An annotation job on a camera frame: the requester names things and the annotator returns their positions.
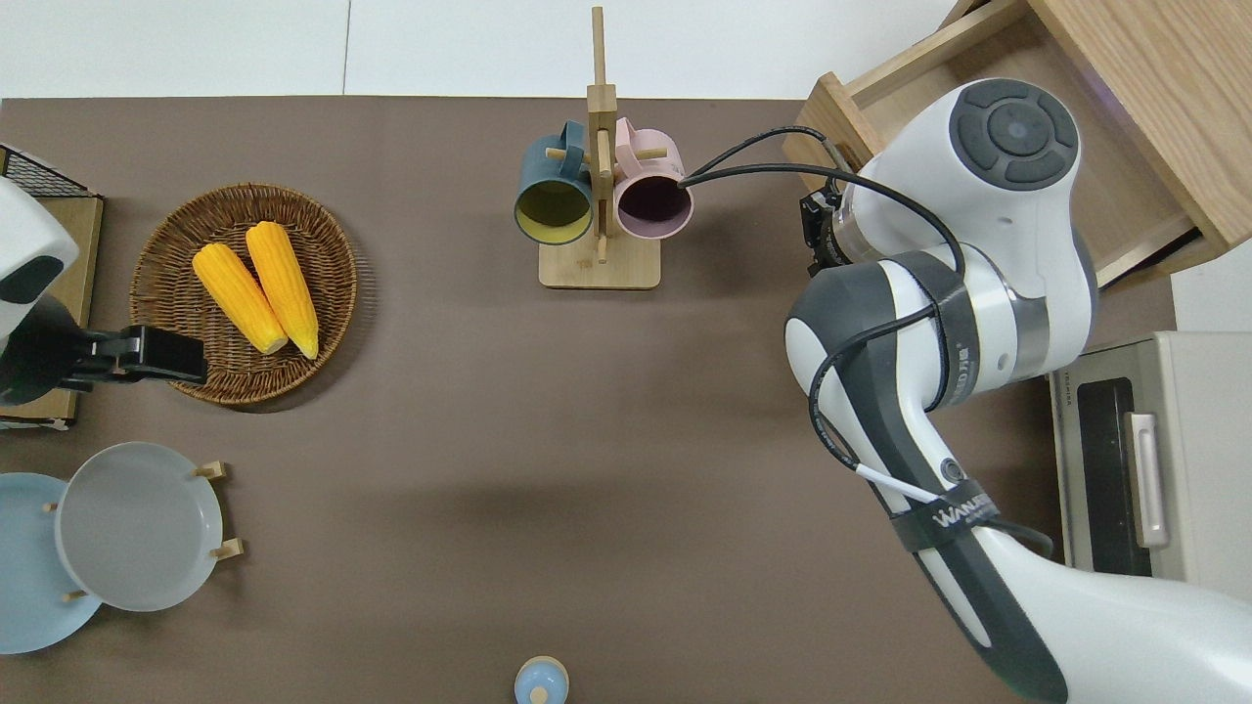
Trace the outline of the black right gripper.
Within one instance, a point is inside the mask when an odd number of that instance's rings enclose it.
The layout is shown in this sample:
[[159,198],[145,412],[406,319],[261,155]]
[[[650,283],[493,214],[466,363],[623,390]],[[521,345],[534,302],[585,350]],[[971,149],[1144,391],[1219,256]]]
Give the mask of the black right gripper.
[[854,263],[835,237],[841,203],[843,195],[838,188],[819,188],[800,200],[803,238],[811,251],[811,263],[808,266],[810,277],[818,277],[823,269]]

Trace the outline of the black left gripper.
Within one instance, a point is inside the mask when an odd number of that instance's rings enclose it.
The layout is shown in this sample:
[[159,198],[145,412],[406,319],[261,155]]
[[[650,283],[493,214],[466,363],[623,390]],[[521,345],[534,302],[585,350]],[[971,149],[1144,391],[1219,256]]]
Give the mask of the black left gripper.
[[5,339],[1,358],[1,405],[28,405],[50,390],[88,392],[96,382],[128,383],[140,378],[203,385],[207,356],[202,339],[153,326],[125,329],[125,370],[116,358],[98,355],[96,343],[120,339],[116,332],[83,329],[59,299],[39,299]]

